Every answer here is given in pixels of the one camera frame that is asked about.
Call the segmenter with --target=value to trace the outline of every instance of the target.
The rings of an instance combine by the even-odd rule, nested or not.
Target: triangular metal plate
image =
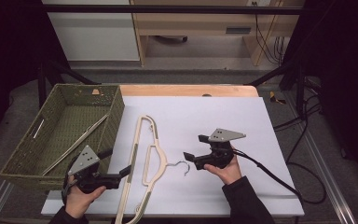
[[[225,129],[216,129],[211,136],[209,137],[209,141],[211,142],[227,142],[234,139],[239,139],[246,137],[244,133],[237,133]]]
[[[80,152],[80,155],[77,157],[77,160],[72,165],[71,169],[68,172],[68,175],[74,175],[89,166],[98,162],[100,158],[95,154],[91,147],[85,146]]]

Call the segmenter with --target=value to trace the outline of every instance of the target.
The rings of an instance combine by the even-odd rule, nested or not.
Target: woven basket
[[[119,86],[57,84],[22,137],[0,176],[26,189],[61,189],[71,159],[89,145],[113,148],[124,102]],[[42,175],[91,125],[108,117],[64,160]],[[110,157],[100,161],[106,173]]]

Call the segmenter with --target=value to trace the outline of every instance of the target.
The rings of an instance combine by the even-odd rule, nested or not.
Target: white table
[[[246,137],[231,141],[237,149],[264,164],[273,174],[293,186],[282,152],[273,132],[267,109],[259,97],[188,97],[188,96],[124,96],[125,110],[109,173],[117,173],[129,164],[133,136],[139,116],[152,117],[158,128],[161,148],[168,162],[184,159],[183,152],[201,156],[209,154],[209,145],[200,143],[199,134],[210,135],[216,128],[246,133]],[[133,215],[145,189],[142,175],[147,146],[152,133],[144,121],[137,160],[125,213]],[[275,217],[303,216],[298,198],[275,182],[255,164],[239,158],[243,175],[247,175],[258,197]],[[207,171],[197,171],[194,164],[184,176],[186,166],[167,167],[156,183],[144,217],[226,217],[229,206],[221,190],[223,183]],[[157,153],[151,157],[149,175],[157,171]],[[87,214],[114,217],[117,213],[123,182],[119,189],[107,190],[96,200]],[[59,191],[52,191],[43,207],[43,215],[54,215],[62,206]]]

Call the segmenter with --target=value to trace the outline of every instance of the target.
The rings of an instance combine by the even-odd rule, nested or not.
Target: hand
[[[205,164],[204,169],[210,173],[217,175],[226,185],[234,183],[236,180],[242,178],[240,165],[238,164],[237,155],[234,155],[231,162],[223,169]]]
[[[68,183],[74,181],[74,176],[69,176]],[[85,194],[81,191],[77,185],[74,185],[70,188],[70,193],[66,199],[65,211],[71,217],[81,218],[83,217],[86,210],[89,208],[90,204],[94,202],[95,199],[99,198],[101,194],[106,190],[105,186],[101,186],[94,190],[90,194]]]

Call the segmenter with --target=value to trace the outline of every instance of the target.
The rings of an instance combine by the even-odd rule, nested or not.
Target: white cabinet
[[[126,0],[43,0],[44,4],[128,5]],[[130,13],[49,13],[68,61],[139,61]]]

